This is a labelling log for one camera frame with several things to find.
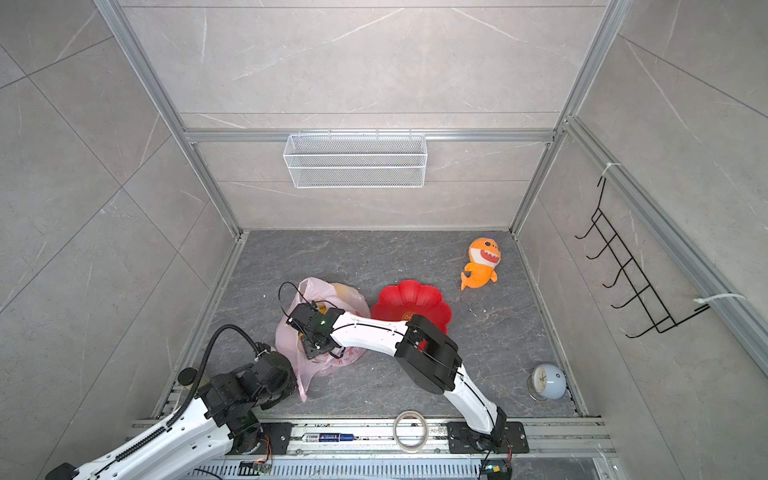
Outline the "red flower-shaped plate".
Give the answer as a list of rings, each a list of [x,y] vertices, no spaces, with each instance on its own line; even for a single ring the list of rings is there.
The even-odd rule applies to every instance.
[[[441,291],[415,280],[385,287],[371,309],[372,318],[382,321],[410,321],[415,315],[425,317],[443,333],[452,320],[451,307],[443,300]]]

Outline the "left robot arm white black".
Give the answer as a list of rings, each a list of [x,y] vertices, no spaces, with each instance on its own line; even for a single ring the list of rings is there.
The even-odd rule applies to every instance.
[[[191,402],[115,450],[80,466],[63,463],[48,479],[178,479],[207,461],[251,453],[265,445],[254,409],[269,409],[290,396],[296,378],[275,350],[218,374]]]

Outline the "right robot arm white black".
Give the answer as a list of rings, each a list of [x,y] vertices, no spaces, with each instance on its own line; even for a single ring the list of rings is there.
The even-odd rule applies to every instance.
[[[476,449],[500,451],[506,446],[506,413],[469,377],[457,344],[427,318],[383,321],[301,303],[287,324],[299,333],[309,359],[350,348],[395,358],[417,386],[445,396],[462,414]]]

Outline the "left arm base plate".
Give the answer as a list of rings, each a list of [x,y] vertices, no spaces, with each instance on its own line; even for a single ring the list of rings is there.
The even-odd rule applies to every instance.
[[[260,423],[246,432],[234,446],[241,455],[255,455],[265,458],[268,453],[285,455],[291,439],[293,424],[290,422]]]

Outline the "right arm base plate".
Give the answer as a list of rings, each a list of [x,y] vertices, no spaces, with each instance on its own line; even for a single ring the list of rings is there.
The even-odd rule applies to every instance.
[[[449,452],[475,454],[491,451],[496,454],[527,454],[530,452],[527,434],[520,422],[506,422],[497,438],[470,429],[465,422],[446,424]]]

